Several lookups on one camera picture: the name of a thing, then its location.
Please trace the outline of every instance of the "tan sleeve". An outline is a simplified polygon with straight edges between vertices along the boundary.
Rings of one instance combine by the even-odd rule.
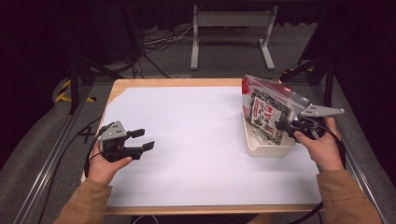
[[[371,201],[349,171],[323,172],[317,176],[326,224],[380,224]]]
[[[54,223],[103,223],[111,189],[111,186],[87,178],[74,192]]]

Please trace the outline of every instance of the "black cable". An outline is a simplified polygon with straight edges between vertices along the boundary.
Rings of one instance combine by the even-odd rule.
[[[163,74],[165,77],[169,77],[168,75],[166,75],[163,71],[161,71],[161,69],[146,55],[146,54],[143,54],[143,56],[145,56],[145,58],[150,62],[150,63],[152,63],[152,65],[154,65],[154,67],[156,67],[157,69],[158,69],[158,71],[160,71],[161,72],[161,74]]]
[[[141,72],[137,71],[137,69],[134,67],[134,65],[132,65],[132,72],[134,73],[134,78],[136,78],[136,75],[139,75],[140,77],[144,78],[143,77],[143,68],[142,68],[142,65],[140,63],[139,63],[139,66],[140,66],[140,71]]]
[[[318,128],[324,130],[325,132],[329,133],[335,140],[335,143],[338,146],[338,153],[340,154],[341,163],[343,163],[344,168],[347,168],[347,149],[345,148],[343,142],[338,139],[338,136],[335,135],[330,129],[327,127],[318,125]]]
[[[110,70],[110,69],[109,69],[109,71],[111,71],[111,72],[113,72],[113,73],[119,74],[119,73],[121,73],[121,72],[125,72],[125,71],[128,70],[130,67],[132,67],[132,63],[128,63],[128,64],[124,65],[123,67],[119,67],[119,68],[116,68],[116,69],[113,69],[113,70]],[[96,76],[106,76],[106,74],[103,73],[103,72],[101,72],[101,71],[92,71],[92,72],[93,72],[93,74],[96,75]]]
[[[246,224],[253,217],[249,215],[189,215],[170,221],[169,224]]]
[[[80,134],[82,134],[82,133],[83,133],[85,130],[87,130],[93,123],[95,123],[97,120],[99,120],[99,119],[101,119],[101,118],[102,118],[102,117],[99,117],[99,118],[97,118],[97,119],[91,121],[91,122],[90,122],[89,124],[87,124],[83,129],[81,129],[81,131],[77,132],[77,133],[73,136],[73,138],[68,142],[68,144],[66,145],[66,147],[64,148],[64,151],[62,152],[61,156],[59,157],[59,159],[58,159],[57,162],[56,162],[55,169],[54,169],[54,171],[53,171],[53,175],[50,177],[49,189],[48,189],[48,191],[47,191],[47,195],[46,195],[46,199],[45,199],[45,201],[44,201],[44,205],[43,205],[43,207],[42,207],[42,209],[41,209],[40,218],[39,218],[38,221],[37,221],[38,224],[41,223],[41,221],[42,221],[42,219],[43,219],[43,216],[44,216],[44,213],[45,213],[45,211],[46,211],[46,207],[47,207],[48,200],[49,200],[49,198],[50,198],[50,193],[51,193],[51,190],[52,190],[53,182],[54,182],[54,180],[55,180],[56,173],[58,172],[59,165],[61,164],[61,160],[62,160],[62,158],[64,157],[64,153],[66,152],[66,150],[70,147],[70,145],[73,143],[73,141],[74,141]]]
[[[161,37],[158,37],[157,35],[155,35],[155,33],[159,33],[160,31],[157,31],[157,32],[153,32],[153,33],[151,33],[151,34],[147,34],[147,35],[145,35],[143,38],[145,38],[146,36],[148,37],[148,40],[147,41],[145,41],[145,45],[147,45],[147,44],[154,44],[154,43],[152,43],[152,42],[156,42],[156,41],[158,41],[158,42],[163,42],[163,41],[166,41],[166,40],[169,40],[170,38],[176,38],[176,36],[180,36],[180,35],[182,35],[183,33],[186,33],[188,30],[190,30],[190,28],[189,29],[187,29],[187,30],[184,30],[184,31],[174,31],[174,32],[166,32],[165,34],[163,34],[163,36],[161,36]]]
[[[312,211],[307,213],[305,216],[300,217],[299,219],[292,221],[289,224],[298,224],[304,222],[305,220],[311,218],[314,214],[316,214],[322,207],[323,207],[323,202],[320,202],[314,209],[312,209]]]
[[[95,146],[96,141],[98,140],[98,137],[103,133],[104,131],[99,132],[91,142],[90,149],[88,150],[87,157],[85,158],[85,163],[84,163],[84,175],[85,177],[88,177],[88,172],[90,171],[90,161],[91,161],[91,154],[93,147]]]
[[[82,34],[82,32],[78,29],[78,25],[76,23],[76,21],[74,20],[70,10],[68,8],[66,8],[66,12],[67,12],[67,16],[70,19],[70,21],[73,23],[74,28],[76,29],[79,37],[81,37],[82,41],[84,42],[85,47],[87,47],[87,50],[90,52],[91,56],[97,61],[97,58],[95,57],[95,55],[93,54],[93,52],[91,51],[90,45],[88,44],[87,39],[84,37],[84,35]]]
[[[148,41],[146,41],[143,44],[142,48],[149,49],[149,51],[145,51],[145,53],[151,53],[154,50],[162,51],[176,43],[179,43],[179,42],[185,40],[187,38],[185,36],[190,35],[190,32],[191,32],[191,27],[184,31],[176,31],[171,34],[169,32],[165,33],[161,38],[158,38],[158,37],[157,37],[157,39],[149,38]]]
[[[199,32],[201,32],[200,34],[198,34],[198,36],[204,35],[206,33],[206,31],[208,30],[207,27],[205,27],[204,29],[200,29]]]
[[[97,156],[102,155],[102,154],[103,154],[102,152],[96,153],[95,155],[93,155],[93,156],[90,157],[90,161],[91,161],[94,157],[97,157]]]
[[[144,78],[144,77],[143,77],[143,67],[142,67],[142,64],[140,63],[139,58],[137,58],[137,64],[139,64],[140,72],[138,72],[137,69],[136,69],[136,71],[137,71],[137,73],[138,73],[142,78]]]
[[[320,223],[320,224],[323,224],[323,218],[322,218],[320,212],[318,212],[318,218],[319,218],[319,223]]]

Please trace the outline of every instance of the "hand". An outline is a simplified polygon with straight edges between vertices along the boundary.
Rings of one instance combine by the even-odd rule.
[[[333,117],[325,117],[324,121],[326,127],[341,140],[341,135],[335,126],[335,119]],[[318,140],[312,140],[300,132],[295,132],[294,136],[308,148],[311,159],[319,166],[321,171],[344,170],[338,146],[329,133],[325,133]]]
[[[96,142],[92,149],[92,155],[100,153],[99,143]],[[119,161],[109,162],[102,155],[91,158],[88,178],[101,184],[108,185],[116,172],[131,163],[132,158],[127,157]]]

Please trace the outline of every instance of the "cable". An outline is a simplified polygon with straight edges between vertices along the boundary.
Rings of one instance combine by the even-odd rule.
[[[171,36],[171,37],[167,37],[167,38],[164,38],[164,39],[157,39],[157,40],[154,40],[154,41],[146,42],[146,43],[144,43],[144,45],[150,45],[150,44],[155,44],[155,43],[159,43],[159,42],[167,42],[167,41],[171,41],[171,42],[173,43],[175,40],[178,40],[178,39],[180,39],[180,38],[185,38],[185,39],[192,40],[191,38],[182,37],[182,36],[183,36],[184,34],[186,34],[191,28],[192,28],[192,26],[189,27],[189,29],[185,30],[183,33],[181,33],[181,35],[179,35],[178,37],[173,37],[173,36]]]
[[[110,70],[110,69],[109,69],[109,70],[110,70],[111,72],[113,72],[113,73],[119,74],[119,73],[121,73],[121,72],[125,72],[125,71],[128,70],[130,67],[132,67],[132,63],[128,63],[128,64],[124,65],[123,67],[119,67],[119,68],[116,68],[116,69],[113,69],[113,70]],[[101,72],[101,71],[97,71],[97,70],[90,70],[90,71],[92,71],[93,74],[96,75],[96,76],[105,76],[105,75],[106,75],[105,73],[103,73],[103,72]]]
[[[102,152],[96,153],[95,155],[93,155],[93,156],[90,157],[90,161],[91,161],[94,157],[99,156],[99,155],[102,155],[102,154],[103,154]]]
[[[144,217],[144,216],[141,216],[141,217],[137,218],[137,219],[134,221],[134,223],[133,223],[133,224],[136,224],[136,223],[137,223],[137,221],[138,221],[140,218],[142,218],[142,217]],[[155,216],[151,216],[151,217],[152,217],[152,218],[154,218],[154,220],[155,220],[155,223],[159,224],[159,222],[158,222],[158,220],[157,220],[157,218],[156,218]]]
[[[169,47],[171,47],[172,45],[174,45],[174,44],[176,44],[176,43],[179,43],[179,42],[181,42],[181,41],[183,41],[183,40],[185,40],[185,39],[188,39],[188,40],[191,40],[191,41],[192,41],[191,38],[187,38],[187,37],[179,37],[178,39],[179,39],[179,40],[177,40],[177,41],[172,40],[170,43],[166,43],[166,41],[163,41],[163,43],[162,43],[159,47],[154,47],[154,48],[151,48],[151,47],[144,47],[144,49],[149,49],[149,51],[146,51],[145,53],[151,53],[151,52],[153,52],[154,50],[158,50],[158,51],[166,50],[166,49],[168,49]]]
[[[170,221],[168,224],[246,224],[251,219],[253,217],[243,215],[202,215]]]
[[[97,59],[95,58],[95,55],[93,54],[93,52],[91,51],[90,45],[88,44],[87,39],[84,37],[84,35],[82,34],[82,32],[78,29],[77,23],[74,20],[74,18],[71,15],[71,12],[68,8],[66,8],[66,12],[67,12],[67,16],[70,19],[70,21],[73,23],[74,28],[76,29],[78,35],[81,37],[82,41],[84,42],[85,47],[87,47],[88,52],[91,54],[91,56],[97,61]]]
[[[323,207],[323,202],[320,202],[312,211],[310,211],[308,214],[306,214],[303,217],[300,217],[299,219],[290,222],[289,224],[297,224],[297,223],[302,223],[303,221],[311,218],[314,214],[316,214],[321,208]]]
[[[161,39],[168,39],[170,36],[167,36],[169,33],[165,33],[165,34],[163,34],[163,36],[161,37]],[[152,51],[154,51],[154,50],[164,50],[164,49],[166,49],[166,48],[168,48],[169,47],[169,45],[171,45],[171,44],[169,44],[167,47],[165,47],[164,49],[162,49],[162,47],[165,45],[165,43],[162,43],[162,42],[158,42],[158,43],[156,43],[155,44],[155,46],[154,46],[154,48],[148,48],[148,47],[145,47],[144,45],[142,46],[142,48],[143,49],[150,49],[150,51],[144,51],[144,53],[151,53]]]
[[[40,218],[39,218],[38,221],[37,221],[38,224],[41,223],[41,221],[42,221],[42,219],[43,219],[43,216],[44,216],[44,213],[45,213],[45,211],[46,211],[46,207],[47,207],[48,200],[49,200],[49,198],[50,198],[50,193],[51,193],[51,190],[52,190],[53,182],[54,182],[54,180],[55,180],[56,173],[58,172],[59,165],[61,164],[61,160],[62,160],[62,158],[64,157],[64,153],[66,152],[66,150],[70,147],[70,145],[73,143],[73,141],[74,141],[80,134],[82,134],[82,133],[83,133],[85,130],[87,130],[93,123],[95,123],[97,120],[99,120],[99,119],[101,119],[101,118],[102,118],[102,117],[99,117],[99,118],[97,118],[97,119],[91,121],[91,122],[90,122],[89,124],[87,124],[83,129],[81,129],[79,132],[77,132],[77,133],[73,136],[73,138],[68,142],[68,144],[66,145],[66,147],[64,148],[64,151],[62,152],[61,156],[59,157],[59,159],[58,159],[57,162],[56,162],[55,169],[54,169],[54,171],[53,171],[53,175],[50,177],[49,190],[48,190],[48,192],[47,192],[46,199],[45,199],[45,201],[44,201],[44,205],[43,205],[43,207],[42,207],[42,209],[41,209]]]
[[[163,71],[161,71],[161,69],[146,55],[146,54],[143,54],[143,56],[145,56],[145,58],[149,61],[149,62],[151,62],[152,63],[152,65],[154,65],[154,67],[156,67],[157,69],[158,69],[158,71],[160,71],[161,72],[161,74],[163,74],[165,77],[169,77],[168,75],[166,75]]]
[[[140,63],[139,58],[137,58],[136,61],[137,61],[137,64],[139,64],[140,72],[134,67],[134,64],[132,64],[132,72],[134,74],[134,78],[136,78],[136,75],[144,78],[143,77],[143,67],[142,67],[142,64]]]
[[[323,224],[323,218],[322,218],[320,212],[318,212],[318,218],[319,218],[319,223],[320,223],[320,224]]]
[[[166,39],[168,39],[168,38],[175,38],[175,36],[177,35],[177,33],[181,33],[180,36],[182,36],[182,35],[184,35],[185,33],[187,33],[187,31],[189,31],[190,29],[191,29],[191,27],[189,27],[187,30],[184,30],[184,31],[182,30],[182,31],[166,32],[166,33],[163,34],[163,36],[160,37],[160,38],[155,34],[155,33],[159,33],[160,31],[153,32],[153,33],[151,33],[151,34],[147,34],[147,35],[144,36],[144,38],[145,38],[145,37],[148,37],[148,41],[145,42],[145,44],[149,43],[150,40],[152,40],[152,42],[155,42],[155,41],[157,41],[157,40],[160,41],[160,40],[166,40]]]
[[[98,134],[93,138],[93,140],[92,140],[92,142],[91,142],[90,149],[88,150],[87,156],[85,157],[85,163],[84,163],[84,175],[85,175],[85,177],[88,177],[88,173],[89,173],[89,171],[90,171],[90,162],[91,162],[91,159],[92,159],[93,157],[97,156],[97,155],[102,154],[102,153],[98,153],[98,154],[95,154],[95,155],[91,156],[93,147],[95,146],[95,143],[96,143],[96,141],[98,140],[98,137],[99,137],[100,135],[102,135],[102,133],[104,133],[105,130],[107,130],[112,124],[113,124],[113,122],[111,122],[111,123],[108,124],[107,126],[103,126],[103,127],[99,130]]]
[[[347,167],[347,150],[343,144],[343,142],[338,139],[338,136],[335,135],[335,133],[333,133],[330,129],[328,129],[327,127],[318,125],[318,128],[324,130],[325,132],[329,133],[335,140],[335,143],[337,144],[338,147],[338,153],[340,154],[340,159],[341,159],[341,163],[343,163],[344,168]]]

